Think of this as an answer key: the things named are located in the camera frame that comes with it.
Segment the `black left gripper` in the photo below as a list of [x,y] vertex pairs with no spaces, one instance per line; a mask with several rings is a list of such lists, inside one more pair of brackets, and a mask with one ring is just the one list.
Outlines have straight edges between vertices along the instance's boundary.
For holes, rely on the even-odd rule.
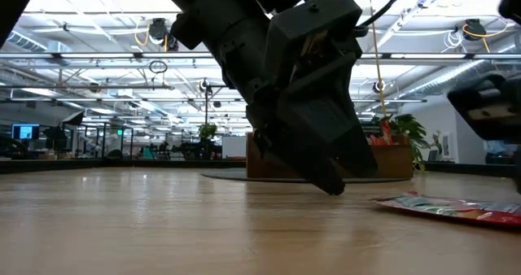
[[243,96],[253,140],[329,195],[344,181],[315,145],[355,177],[378,171],[348,87],[361,49],[353,0],[295,2],[268,18],[260,0],[203,0],[203,42]]

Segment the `red strawberry tea packet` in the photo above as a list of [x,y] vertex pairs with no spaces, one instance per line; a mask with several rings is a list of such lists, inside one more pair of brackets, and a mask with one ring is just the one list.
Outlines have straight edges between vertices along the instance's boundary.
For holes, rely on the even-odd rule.
[[433,218],[521,229],[521,203],[500,203],[473,199],[442,198],[405,192],[372,199],[379,206]]
[[361,122],[362,131],[371,146],[393,145],[392,130],[387,120]]

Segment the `wooden three-compartment tray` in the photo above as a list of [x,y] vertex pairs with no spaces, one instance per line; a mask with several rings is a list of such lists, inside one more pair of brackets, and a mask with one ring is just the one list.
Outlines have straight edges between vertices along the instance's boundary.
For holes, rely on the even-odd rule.
[[[403,134],[393,135],[393,145],[371,145],[370,148],[378,164],[374,178],[409,180],[413,177],[413,156],[410,138]],[[253,141],[253,133],[247,135],[246,157],[247,179],[282,181],[298,180],[298,175],[274,156],[261,153]]]

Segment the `small green plant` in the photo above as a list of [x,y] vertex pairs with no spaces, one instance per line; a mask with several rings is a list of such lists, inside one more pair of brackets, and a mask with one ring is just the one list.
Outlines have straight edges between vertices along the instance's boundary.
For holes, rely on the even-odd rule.
[[437,152],[441,155],[443,152],[443,147],[440,143],[440,135],[441,131],[437,130],[435,133],[432,134],[432,143],[429,145],[431,149],[436,149]]

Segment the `green leafy plant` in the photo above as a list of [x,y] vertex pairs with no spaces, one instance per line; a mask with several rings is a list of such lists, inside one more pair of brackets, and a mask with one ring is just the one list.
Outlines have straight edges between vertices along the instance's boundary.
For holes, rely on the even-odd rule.
[[430,145],[425,140],[426,130],[411,114],[389,115],[383,117],[380,124],[385,124],[393,137],[407,137],[412,153],[413,169],[424,172],[425,161],[422,156],[422,149],[430,149]]

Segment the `white board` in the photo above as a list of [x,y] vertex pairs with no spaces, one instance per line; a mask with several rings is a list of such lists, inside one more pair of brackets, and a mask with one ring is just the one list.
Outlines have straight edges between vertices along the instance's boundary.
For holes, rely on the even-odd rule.
[[247,138],[231,136],[222,138],[222,157],[224,159],[242,159],[247,156]]

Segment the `distant green plant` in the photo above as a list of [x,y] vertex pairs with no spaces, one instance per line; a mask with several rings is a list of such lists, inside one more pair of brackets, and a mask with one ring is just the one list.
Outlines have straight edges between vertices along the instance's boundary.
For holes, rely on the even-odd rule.
[[199,126],[199,140],[201,142],[210,141],[217,132],[217,126],[213,123],[205,123]]

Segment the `black monitor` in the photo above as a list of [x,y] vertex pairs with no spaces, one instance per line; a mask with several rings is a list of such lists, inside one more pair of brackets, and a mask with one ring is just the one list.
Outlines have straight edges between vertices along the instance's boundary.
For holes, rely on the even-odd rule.
[[13,124],[11,126],[11,137],[16,140],[37,140],[39,131],[39,124]]

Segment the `framed wall picture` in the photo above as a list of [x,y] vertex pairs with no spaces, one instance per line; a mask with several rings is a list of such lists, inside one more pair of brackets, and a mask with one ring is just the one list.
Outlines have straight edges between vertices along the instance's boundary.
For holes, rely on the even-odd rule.
[[450,133],[442,133],[440,135],[440,144],[442,147],[442,158],[452,159],[453,158],[453,145]]

